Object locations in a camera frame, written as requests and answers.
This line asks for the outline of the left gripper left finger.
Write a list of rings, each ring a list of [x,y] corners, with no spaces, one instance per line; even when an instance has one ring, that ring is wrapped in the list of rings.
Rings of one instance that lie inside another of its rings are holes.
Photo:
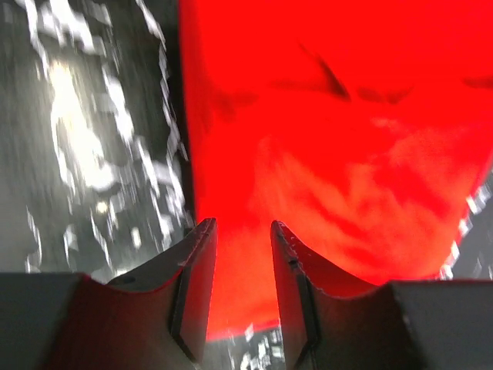
[[[108,284],[84,274],[2,274],[1,367],[198,368],[216,243],[209,218]]]

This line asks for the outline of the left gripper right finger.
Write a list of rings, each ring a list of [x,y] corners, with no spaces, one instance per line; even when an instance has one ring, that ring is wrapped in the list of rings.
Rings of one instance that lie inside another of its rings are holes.
[[[490,281],[375,286],[270,230],[288,369],[490,369]]]

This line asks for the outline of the red t shirt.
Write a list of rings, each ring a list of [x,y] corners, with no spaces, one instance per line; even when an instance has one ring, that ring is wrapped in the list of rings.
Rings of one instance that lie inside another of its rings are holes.
[[[278,317],[270,225],[373,284],[436,276],[492,161],[490,1],[181,1],[208,339]]]

